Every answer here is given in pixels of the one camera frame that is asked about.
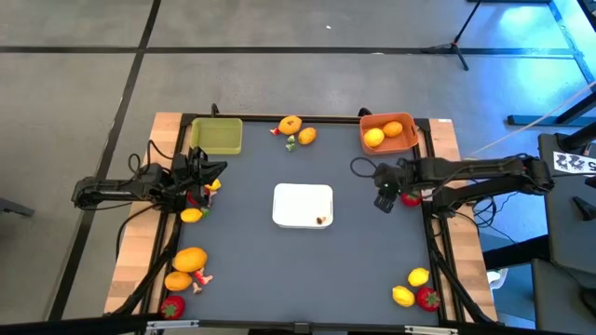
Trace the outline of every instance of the mango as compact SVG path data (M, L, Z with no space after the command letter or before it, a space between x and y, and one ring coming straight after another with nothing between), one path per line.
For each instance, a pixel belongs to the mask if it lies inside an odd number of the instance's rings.
M302 145L307 145L307 144L312 143L316 137L317 137L317 130L314 129L313 127L308 127L300 132L300 134L298 135L298 141Z
M170 291L180 291L188 288L193 283L193 278L189 274L174 271L166 275L164 285Z
M192 273L205 266L207 262L207 252L202 248L191 247L178 251L172 265L174 269Z

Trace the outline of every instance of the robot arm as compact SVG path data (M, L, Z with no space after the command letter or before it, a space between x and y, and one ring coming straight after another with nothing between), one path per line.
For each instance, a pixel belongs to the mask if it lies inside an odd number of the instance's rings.
M549 168L541 159L519 154L502 159L450 162L443 158L401 159L394 167L382 163L374 174L379 194L374 204L388 213L398 194L434 189L432 211L449 213L463 204L487 196L521 192L544 195L554 186ZM483 180L451 188L449 181Z

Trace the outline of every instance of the white label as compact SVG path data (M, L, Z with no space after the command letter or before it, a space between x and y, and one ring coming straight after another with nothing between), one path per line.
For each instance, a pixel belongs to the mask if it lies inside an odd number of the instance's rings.
M567 173L588 173L596 174L596 159L579 154L552 153L553 166L557 171Z

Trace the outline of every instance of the green basket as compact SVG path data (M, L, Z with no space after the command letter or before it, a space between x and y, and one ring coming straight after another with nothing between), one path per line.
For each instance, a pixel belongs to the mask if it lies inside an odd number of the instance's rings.
M190 146L199 146L207 154L240 154L242 120L197 118L193 121Z

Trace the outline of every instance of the wooden plank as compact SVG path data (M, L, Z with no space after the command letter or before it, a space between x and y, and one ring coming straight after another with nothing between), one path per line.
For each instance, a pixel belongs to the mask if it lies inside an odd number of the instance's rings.
M158 113L151 131L151 139L154 140L162 152L172 155L175 148L178 130L180 127L181 114L178 113ZM430 120L431 133L435 154L450 160L459 160L459 149L455 138L454 127L451 120ZM188 150L190 132L185 134L182 153L186 154ZM421 153L426 155L426 146L424 137L421 139ZM158 162L165 167L170 166L170 161L159 156L152 149L152 161ZM461 186L463 181L454 181L450 186ZM135 204L131 213L146 204ZM470 208L462 208L460 211L472 215ZM153 242L156 238L156 229L158 221L158 212L150 210L131 221L123 235L120 257L116 263L114 277L108 300L105 305L105 311L113 311L118 308L126 297L136 288L148 270L149 257L153 248ZM166 230L166 239L171 234L173 224L173 215L170 215ZM493 319L496 319L493 297L486 279L486 269L482 259L480 240L476 227L464 218L453 218L448 220L452 245L454 248L455 266L458 276L468 293L476 303L482 308L484 313ZM158 307L158 297L163 284L163 270L156 279L153 287L153 295L150 303L150 311L156 311ZM441 276L443 287L443 299L446 302L446 314L449 319L454 319L453 296L449 289L449 282L444 275Z
M451 161L460 160L461 157L459 155L453 122L446 119L430 119L429 122L435 156ZM462 187L466 184L465 181L452 181L448 185L450 187ZM470 206L463 206L458 211L473 218L472 208ZM496 310L494 308L493 295L486 277L486 267L484 265L484 258L482 257L478 228L468 219L461 216L455 216L448 219L447 222L449 224L457 276L464 288L466 288L467 293L480 306L483 312L493 320L496 320ZM435 233L437 233L439 231L436 226L437 223L434 222L434 225ZM441 275L441 284L443 290L450 287L444 275ZM451 290L450 292L443 291L443 295L447 302L453 302ZM446 308L448 318L454 320L453 307ZM472 321L467 312L466 320L468 322Z
M176 147L176 139L180 128L182 114L180 113L157 113L151 130L150 139L153 140L159 150L165 155L172 156ZM159 163L162 167L171 167L171 161L157 153L155 148L151 147L152 163ZM149 203L134 203L130 207L130 214L149 206ZM139 285L142 278L149 270L151 252L156 240L157 224L160 212L150 209L127 224L127 228L122 234L122 243L120 245L120 255L116 261L112 285L105 302L104 312L112 312L122 305L127 296ZM173 222L174 215L169 215L170 225ZM161 289L163 283L163 270L160 276L156 278L154 285L154 294L151 303L156 311L155 299L156 292Z

